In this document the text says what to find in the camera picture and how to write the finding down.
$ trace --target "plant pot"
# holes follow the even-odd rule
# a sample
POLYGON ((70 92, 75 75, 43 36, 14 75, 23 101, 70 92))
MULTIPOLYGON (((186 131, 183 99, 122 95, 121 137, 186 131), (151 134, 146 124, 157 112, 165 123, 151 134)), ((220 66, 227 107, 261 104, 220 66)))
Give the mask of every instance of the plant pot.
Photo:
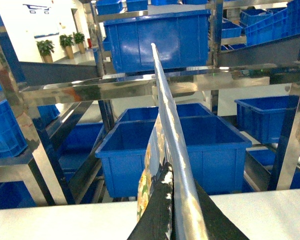
POLYGON ((78 47, 79 47, 79 51, 80 51, 81 54, 86 53, 85 45, 84 45, 83 42, 78 43, 78 47))
POLYGON ((74 59, 74 52, 72 51, 72 46, 66 46, 65 47, 65 52, 66 55, 68 56, 69 59, 74 59))
POLYGON ((53 64, 54 63, 51 54, 50 55, 46 55, 46 56, 42 56, 42 57, 43 57, 43 61, 46 64, 53 64))

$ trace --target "stainless steel rack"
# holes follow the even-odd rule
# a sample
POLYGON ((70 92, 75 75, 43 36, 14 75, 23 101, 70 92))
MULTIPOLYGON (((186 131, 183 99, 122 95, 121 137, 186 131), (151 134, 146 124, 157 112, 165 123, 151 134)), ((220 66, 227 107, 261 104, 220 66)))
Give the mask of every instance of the stainless steel rack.
MULTIPOLYGON (((213 38, 211 64, 188 67, 185 71, 166 73, 172 94, 211 91, 211 109, 218 113, 218 90, 292 83, 290 95, 298 96, 298 107, 292 119, 286 117, 289 132, 280 137, 274 171, 265 175, 251 159, 246 162, 245 177, 256 190, 289 189, 300 156, 300 34, 244 49, 220 52, 223 9, 281 3, 281 0, 236 0, 206 4, 212 10, 213 38)), ((24 181, 38 206, 78 204, 96 179, 101 162, 91 151, 87 160, 67 183, 56 150, 76 125, 92 101, 99 101, 105 129, 115 123, 111 99, 157 95, 154 74, 127 76, 111 74, 104 60, 99 23, 108 19, 136 17, 147 11, 124 12, 98 16, 95 12, 96 45, 99 53, 98 71, 92 79, 73 79, 70 66, 62 79, 47 84, 17 82, 0 46, 0 85, 26 138, 28 149, 20 156, 0 159, 0 182, 24 181), (67 104, 64 113, 47 128, 42 128, 37 106, 67 104)), ((237 39, 227 39, 235 43, 237 39)), ((36 67, 49 65, 36 63, 36 67)))

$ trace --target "wall logo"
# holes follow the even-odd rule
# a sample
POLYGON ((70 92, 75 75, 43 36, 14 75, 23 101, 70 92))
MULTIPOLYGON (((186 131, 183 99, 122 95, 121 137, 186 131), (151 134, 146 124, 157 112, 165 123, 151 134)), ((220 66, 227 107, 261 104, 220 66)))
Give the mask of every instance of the wall logo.
POLYGON ((29 13, 31 14, 36 14, 39 12, 43 12, 44 14, 49 14, 50 13, 50 8, 48 6, 37 6, 37 5, 30 5, 30 4, 23 4, 26 6, 29 10, 29 13))

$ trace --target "potted plant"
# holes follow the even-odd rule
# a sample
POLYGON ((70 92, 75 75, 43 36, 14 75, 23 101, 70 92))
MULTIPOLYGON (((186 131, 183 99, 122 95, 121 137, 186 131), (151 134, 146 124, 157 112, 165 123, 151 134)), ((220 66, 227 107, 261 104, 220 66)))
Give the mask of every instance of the potted plant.
POLYGON ((74 59, 74 52, 72 51, 72 45, 74 43, 72 42, 73 37, 71 35, 60 35, 60 45, 65 49, 66 55, 69 59, 74 59))
POLYGON ((77 32, 74 35, 74 42, 78 44, 79 50, 81 54, 86 53, 84 41, 85 41, 85 35, 81 32, 77 32))
POLYGON ((36 45, 38 47, 40 55, 43 57, 43 61, 47 64, 52 64, 54 61, 52 59, 51 53, 54 53, 54 44, 50 40, 37 41, 36 45))

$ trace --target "white table surface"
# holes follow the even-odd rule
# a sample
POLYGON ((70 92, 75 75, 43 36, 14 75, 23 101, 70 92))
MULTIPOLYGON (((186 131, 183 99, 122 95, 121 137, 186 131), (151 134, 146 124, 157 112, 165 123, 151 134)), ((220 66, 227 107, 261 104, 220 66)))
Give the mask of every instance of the white table surface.
MULTIPOLYGON (((300 189, 211 198, 251 240, 300 240, 300 189)), ((0 210, 0 240, 125 240, 136 208, 131 201, 0 210)))

